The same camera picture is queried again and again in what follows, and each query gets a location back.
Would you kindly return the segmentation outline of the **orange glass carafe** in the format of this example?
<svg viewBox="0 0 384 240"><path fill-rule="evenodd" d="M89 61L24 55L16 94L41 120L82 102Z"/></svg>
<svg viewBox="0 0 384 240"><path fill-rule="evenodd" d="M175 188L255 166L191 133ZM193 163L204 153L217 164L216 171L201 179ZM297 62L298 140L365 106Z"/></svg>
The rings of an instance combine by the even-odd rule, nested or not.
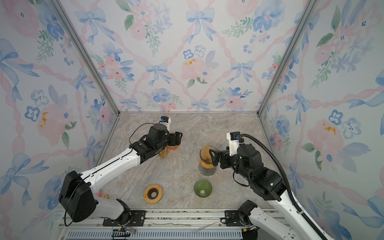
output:
<svg viewBox="0 0 384 240"><path fill-rule="evenodd" d="M167 146L168 150L175 151L179 146Z"/></svg>

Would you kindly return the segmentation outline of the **orange coffee filter holder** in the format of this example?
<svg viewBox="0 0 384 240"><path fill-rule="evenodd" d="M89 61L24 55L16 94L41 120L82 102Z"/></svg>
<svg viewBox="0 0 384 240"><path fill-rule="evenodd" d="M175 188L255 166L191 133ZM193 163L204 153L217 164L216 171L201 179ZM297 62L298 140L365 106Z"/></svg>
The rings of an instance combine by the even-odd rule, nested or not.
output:
<svg viewBox="0 0 384 240"><path fill-rule="evenodd" d="M166 158L167 155L168 155L168 149L167 148L165 148L164 150L162 150L161 152L158 153L158 156L160 159Z"/></svg>

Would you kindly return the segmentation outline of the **grey glass carafe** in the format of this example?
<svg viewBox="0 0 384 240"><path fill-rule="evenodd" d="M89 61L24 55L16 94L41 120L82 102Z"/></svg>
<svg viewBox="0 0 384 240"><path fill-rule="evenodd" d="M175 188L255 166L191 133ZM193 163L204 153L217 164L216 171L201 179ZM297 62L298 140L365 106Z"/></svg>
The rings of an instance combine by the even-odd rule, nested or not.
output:
<svg viewBox="0 0 384 240"><path fill-rule="evenodd" d="M205 167L199 165L199 171L204 176L212 176L216 172L216 167L208 169L208 168L205 168Z"/></svg>

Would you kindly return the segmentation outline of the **green glass dripper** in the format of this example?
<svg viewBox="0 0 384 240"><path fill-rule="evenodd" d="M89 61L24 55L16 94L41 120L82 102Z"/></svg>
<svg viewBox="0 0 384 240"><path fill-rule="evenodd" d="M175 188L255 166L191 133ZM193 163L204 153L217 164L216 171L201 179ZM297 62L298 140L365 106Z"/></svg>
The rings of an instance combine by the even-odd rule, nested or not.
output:
<svg viewBox="0 0 384 240"><path fill-rule="evenodd" d="M211 195L213 186L210 181L201 179L194 184L194 192L200 198L207 198Z"/></svg>

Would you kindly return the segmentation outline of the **wooden ring dripper base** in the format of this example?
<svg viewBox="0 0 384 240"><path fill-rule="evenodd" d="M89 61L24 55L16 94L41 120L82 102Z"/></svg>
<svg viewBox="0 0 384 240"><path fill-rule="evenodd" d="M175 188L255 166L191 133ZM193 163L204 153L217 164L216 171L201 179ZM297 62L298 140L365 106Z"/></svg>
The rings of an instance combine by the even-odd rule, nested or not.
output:
<svg viewBox="0 0 384 240"><path fill-rule="evenodd" d="M205 169L213 169L215 166L211 161L200 160L200 165Z"/></svg>

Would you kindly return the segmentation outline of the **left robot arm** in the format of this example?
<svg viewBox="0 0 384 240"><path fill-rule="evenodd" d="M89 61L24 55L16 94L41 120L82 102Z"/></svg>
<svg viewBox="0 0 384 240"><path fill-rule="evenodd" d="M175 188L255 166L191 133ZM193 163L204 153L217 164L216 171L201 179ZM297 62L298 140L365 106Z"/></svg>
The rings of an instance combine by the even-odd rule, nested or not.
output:
<svg viewBox="0 0 384 240"><path fill-rule="evenodd" d="M180 132L170 132L169 124L156 123L150 127L148 134L114 158L82 173L68 173L59 195L65 217L70 217L73 223L97 217L127 225L133 218L129 206L120 199L104 199L96 193L118 175L158 155L168 146L179 146L182 137Z"/></svg>

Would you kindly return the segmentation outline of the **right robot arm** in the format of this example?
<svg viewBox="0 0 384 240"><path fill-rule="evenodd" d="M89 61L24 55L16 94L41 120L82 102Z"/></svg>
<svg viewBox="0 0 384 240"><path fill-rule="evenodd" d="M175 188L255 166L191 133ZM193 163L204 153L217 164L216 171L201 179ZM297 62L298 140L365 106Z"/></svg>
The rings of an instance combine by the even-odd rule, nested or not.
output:
<svg viewBox="0 0 384 240"><path fill-rule="evenodd" d="M269 202L287 222L284 225L247 200L238 209L242 224L258 227L278 240L331 239L300 205L282 176L264 166L262 156L254 146L235 144L224 151L210 150L209 154L214 166L231 168L243 177L253 192Z"/></svg>

